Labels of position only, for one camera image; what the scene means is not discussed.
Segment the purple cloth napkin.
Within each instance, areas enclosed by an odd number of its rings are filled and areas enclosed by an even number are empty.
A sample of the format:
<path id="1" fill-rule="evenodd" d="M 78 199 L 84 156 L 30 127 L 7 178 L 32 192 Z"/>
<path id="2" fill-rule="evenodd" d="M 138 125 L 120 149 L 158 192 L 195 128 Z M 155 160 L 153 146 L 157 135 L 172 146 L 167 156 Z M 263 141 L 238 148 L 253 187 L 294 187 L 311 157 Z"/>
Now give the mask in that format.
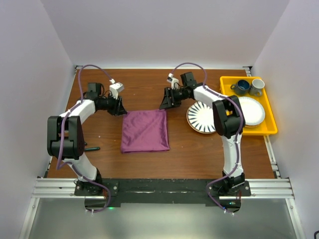
<path id="1" fill-rule="evenodd" d="M 121 153 L 169 151 L 165 110 L 130 111 L 123 117 Z"/>

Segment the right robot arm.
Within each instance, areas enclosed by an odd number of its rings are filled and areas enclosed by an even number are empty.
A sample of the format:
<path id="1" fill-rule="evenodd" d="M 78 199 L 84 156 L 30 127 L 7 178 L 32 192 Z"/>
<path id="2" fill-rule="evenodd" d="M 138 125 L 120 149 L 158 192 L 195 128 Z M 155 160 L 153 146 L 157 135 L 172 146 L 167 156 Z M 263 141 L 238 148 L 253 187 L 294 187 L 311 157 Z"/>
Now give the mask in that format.
<path id="1" fill-rule="evenodd" d="M 161 110 L 177 108 L 181 101 L 194 99 L 211 105 L 215 131 L 221 136 L 224 150 L 224 167 L 222 177 L 207 185 L 208 192 L 214 186 L 220 186 L 220 192 L 232 196 L 245 183 L 245 174 L 241 164 L 241 138 L 245 120 L 237 96 L 226 96 L 210 89 L 204 83 L 198 83 L 191 72 L 181 75 L 179 80 L 169 73 L 167 81 L 170 87 L 164 89 Z"/>

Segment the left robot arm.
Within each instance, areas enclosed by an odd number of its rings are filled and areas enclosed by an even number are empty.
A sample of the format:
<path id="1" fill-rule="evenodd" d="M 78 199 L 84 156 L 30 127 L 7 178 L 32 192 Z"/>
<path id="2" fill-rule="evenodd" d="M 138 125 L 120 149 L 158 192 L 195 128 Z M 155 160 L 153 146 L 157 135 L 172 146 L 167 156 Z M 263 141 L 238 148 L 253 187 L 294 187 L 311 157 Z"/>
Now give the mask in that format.
<path id="1" fill-rule="evenodd" d="M 99 170 L 85 154 L 82 124 L 96 111 L 125 115 L 127 112 L 119 95 L 123 89 L 124 85 L 114 80 L 107 92 L 101 83 L 89 83 L 88 90 L 80 92 L 81 97 L 72 108 L 47 120 L 47 152 L 57 158 L 56 169 L 68 165 L 77 175 L 77 188 L 91 195 L 106 194 L 107 189 Z"/>

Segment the blue striped white plate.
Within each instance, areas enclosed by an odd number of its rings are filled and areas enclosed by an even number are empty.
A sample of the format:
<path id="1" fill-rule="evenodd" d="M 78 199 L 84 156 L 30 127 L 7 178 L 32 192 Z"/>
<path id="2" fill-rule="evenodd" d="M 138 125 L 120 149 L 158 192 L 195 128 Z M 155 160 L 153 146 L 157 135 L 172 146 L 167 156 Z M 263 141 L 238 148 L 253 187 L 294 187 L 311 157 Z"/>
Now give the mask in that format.
<path id="1" fill-rule="evenodd" d="M 197 101 L 191 105 L 186 113 L 188 124 L 193 130 L 202 134 L 215 133 L 213 109 Z"/>

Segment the blue grey bowl cup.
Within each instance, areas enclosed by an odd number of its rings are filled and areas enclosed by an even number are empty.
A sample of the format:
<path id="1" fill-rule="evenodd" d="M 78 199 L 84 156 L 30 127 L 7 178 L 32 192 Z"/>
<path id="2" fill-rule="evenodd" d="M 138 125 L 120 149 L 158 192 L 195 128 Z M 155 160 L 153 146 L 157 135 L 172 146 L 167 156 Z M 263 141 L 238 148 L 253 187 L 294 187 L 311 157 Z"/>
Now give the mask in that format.
<path id="1" fill-rule="evenodd" d="M 239 80 L 237 83 L 232 84 L 230 87 L 231 90 L 235 92 L 235 94 L 242 96 L 248 93 L 250 89 L 250 84 L 246 80 Z"/>

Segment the white plate in tray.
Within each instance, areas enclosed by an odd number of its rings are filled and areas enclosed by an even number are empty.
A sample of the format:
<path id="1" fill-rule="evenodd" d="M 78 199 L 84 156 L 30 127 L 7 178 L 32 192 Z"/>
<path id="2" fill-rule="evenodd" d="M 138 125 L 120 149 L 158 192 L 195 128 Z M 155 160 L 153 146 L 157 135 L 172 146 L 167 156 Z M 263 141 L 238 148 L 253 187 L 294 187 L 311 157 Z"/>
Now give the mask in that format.
<path id="1" fill-rule="evenodd" d="M 260 125 L 266 116 L 263 106 L 250 97 L 239 97 L 239 102 L 246 122 L 246 127 L 256 127 Z"/>

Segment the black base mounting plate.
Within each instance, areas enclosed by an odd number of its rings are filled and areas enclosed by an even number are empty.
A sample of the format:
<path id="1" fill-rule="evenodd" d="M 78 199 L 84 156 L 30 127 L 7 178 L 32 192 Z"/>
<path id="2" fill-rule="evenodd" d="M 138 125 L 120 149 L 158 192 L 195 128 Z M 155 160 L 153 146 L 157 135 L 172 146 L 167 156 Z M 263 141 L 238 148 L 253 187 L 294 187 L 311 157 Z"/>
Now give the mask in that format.
<path id="1" fill-rule="evenodd" d="M 202 204 L 221 205 L 237 212 L 242 197 L 252 195 L 248 181 L 227 189 L 225 183 L 212 185 L 206 179 L 103 179 L 103 188 L 77 182 L 74 195 L 85 198 L 87 209 L 110 208 L 123 204 Z"/>

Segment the white grey mug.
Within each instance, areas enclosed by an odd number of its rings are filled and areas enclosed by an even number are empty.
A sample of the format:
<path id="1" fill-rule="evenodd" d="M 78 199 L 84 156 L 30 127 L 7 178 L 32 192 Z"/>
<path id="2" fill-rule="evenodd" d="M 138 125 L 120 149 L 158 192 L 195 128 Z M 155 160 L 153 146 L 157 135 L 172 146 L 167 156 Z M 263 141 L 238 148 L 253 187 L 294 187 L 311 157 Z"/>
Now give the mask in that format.
<path id="1" fill-rule="evenodd" d="M 251 96 L 261 97 L 263 92 L 262 90 L 265 87 L 265 83 L 261 79 L 254 79 L 250 85 L 249 94 Z"/>

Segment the yellow plastic tray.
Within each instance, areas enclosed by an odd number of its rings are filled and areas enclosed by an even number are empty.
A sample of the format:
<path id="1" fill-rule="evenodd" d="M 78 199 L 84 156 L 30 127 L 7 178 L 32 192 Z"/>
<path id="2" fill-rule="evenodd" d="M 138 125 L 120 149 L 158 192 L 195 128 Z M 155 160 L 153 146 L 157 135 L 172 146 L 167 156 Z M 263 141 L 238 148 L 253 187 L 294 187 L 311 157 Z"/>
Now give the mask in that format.
<path id="1" fill-rule="evenodd" d="M 220 90 L 224 95 L 236 95 L 233 90 L 230 89 L 232 84 L 237 83 L 239 80 L 246 80 L 250 84 L 254 79 L 259 79 L 259 77 L 235 77 L 235 76 L 222 76 L 220 77 Z M 246 93 L 243 96 L 239 97 L 250 97 L 257 100 L 264 108 L 266 116 L 264 121 L 256 127 L 244 127 L 243 135 L 271 135 L 278 132 L 275 118 L 269 103 L 266 90 L 262 90 L 263 94 L 261 97 L 251 96 L 249 93 Z"/>

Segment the aluminium frame rail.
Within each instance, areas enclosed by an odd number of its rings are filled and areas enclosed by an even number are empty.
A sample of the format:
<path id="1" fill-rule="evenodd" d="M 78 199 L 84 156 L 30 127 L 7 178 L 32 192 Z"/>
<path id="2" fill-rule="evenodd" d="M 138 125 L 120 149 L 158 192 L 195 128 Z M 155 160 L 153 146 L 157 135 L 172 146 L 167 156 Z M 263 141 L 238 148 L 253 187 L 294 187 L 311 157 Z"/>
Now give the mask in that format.
<path id="1" fill-rule="evenodd" d="M 84 124 L 85 138 L 101 145 L 92 163 L 109 178 L 204 179 L 221 175 L 222 142 L 218 135 L 195 132 L 186 121 L 192 101 L 168 112 L 170 150 L 120 152 L 122 117 L 98 113 Z M 209 200 L 204 203 L 130 204 L 86 212 L 84 198 L 74 195 L 73 173 L 57 172 L 37 179 L 20 237 L 22 239 L 302 239 L 304 232 L 289 179 L 275 178 L 275 159 L 267 137 L 243 139 L 244 166 L 251 196 L 232 216 Z"/>

